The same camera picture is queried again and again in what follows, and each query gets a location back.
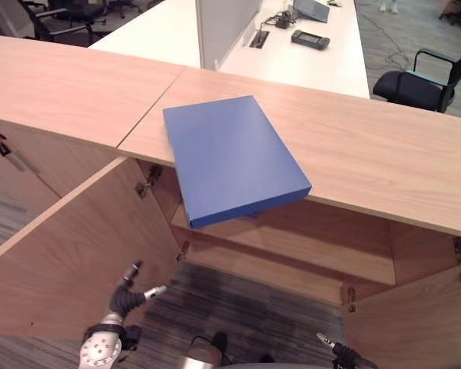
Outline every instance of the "cabinet door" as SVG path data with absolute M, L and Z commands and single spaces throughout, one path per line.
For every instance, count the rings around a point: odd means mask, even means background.
M 135 192 L 143 180 L 117 158 L 0 247 L 0 334 L 81 337 L 137 259 L 134 290 L 169 282 L 179 249 L 153 194 Z
M 382 369 L 461 366 L 461 267 L 342 307 L 347 341 Z
M 3 121 L 0 121 L 0 134 L 6 137 L 4 142 L 29 164 L 29 169 L 60 197 L 117 157 L 105 148 L 68 141 L 51 133 L 32 131 Z
M 36 214 L 42 213 L 59 196 L 17 158 L 11 157 L 12 161 L 0 155 L 0 188 Z

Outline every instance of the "desk partition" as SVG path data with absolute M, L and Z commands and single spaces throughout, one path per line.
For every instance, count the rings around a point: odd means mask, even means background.
M 262 0 L 196 0 L 200 64 L 218 70 Z

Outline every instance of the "blue box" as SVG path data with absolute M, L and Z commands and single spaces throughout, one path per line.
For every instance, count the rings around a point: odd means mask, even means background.
M 306 197 L 311 183 L 253 96 L 163 110 L 192 228 Z

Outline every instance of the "person's foot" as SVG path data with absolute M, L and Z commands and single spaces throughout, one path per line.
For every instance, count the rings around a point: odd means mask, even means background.
M 275 359 L 273 359 L 269 354 L 264 355 L 261 360 L 261 363 L 274 363 Z
M 224 332 L 217 332 L 212 338 L 212 346 L 218 348 L 222 355 L 225 355 L 227 350 L 227 335 Z

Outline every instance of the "black cable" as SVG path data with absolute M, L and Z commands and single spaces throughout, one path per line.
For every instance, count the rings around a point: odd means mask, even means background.
M 355 2 L 355 6 L 370 6 L 371 4 L 367 3 L 359 3 Z M 359 9 L 357 9 L 357 13 L 359 13 L 364 19 L 366 19 L 371 25 L 376 27 L 378 30 L 380 30 L 390 41 L 393 43 L 396 49 L 389 49 L 387 51 L 386 57 L 384 58 L 384 61 L 386 62 L 385 65 L 382 65 L 380 67 L 368 67 L 366 65 L 366 69 L 369 69 L 371 71 L 380 71 L 381 69 L 385 68 L 392 68 L 393 65 L 399 69 L 400 71 L 405 71 L 408 69 L 410 66 L 410 59 L 406 56 L 405 51 L 398 45 L 398 43 L 394 40 L 394 38 L 386 32 L 384 28 L 382 28 L 380 25 L 378 25 L 372 18 L 368 17 L 367 15 L 363 14 Z M 395 60 L 395 57 L 401 57 L 402 62 L 399 62 Z
M 209 344 L 212 344 L 212 342 L 211 342 L 209 339 L 207 339 L 207 338 L 205 338 L 205 337 L 203 337 L 203 336 L 194 336 L 193 339 L 191 340 L 191 346 L 193 346 L 194 342 L 195 342 L 196 340 L 198 340 L 198 339 L 203 340 L 203 341 L 205 341 L 205 342 L 207 342 L 207 343 L 209 343 Z M 229 365 L 232 365 L 232 364 L 233 364 L 233 363 L 232 363 L 232 360 L 231 360 L 224 352 L 222 353 L 222 357 L 223 357 L 225 360 L 227 360 L 227 363 L 228 363 Z
M 289 19 L 289 22 L 291 24 L 295 23 L 297 21 L 296 18 L 294 18 L 292 16 L 292 14 L 290 14 L 288 11 L 282 11 L 282 12 L 278 12 L 276 13 L 275 15 L 272 15 L 268 18 L 266 18 L 263 22 L 261 22 L 260 24 L 260 31 L 258 33 L 258 40 L 257 40 L 257 45 L 259 45 L 261 43 L 261 30 L 263 29 L 263 25 L 276 25 L 277 24 L 277 21 L 280 19 L 280 18 L 288 18 Z

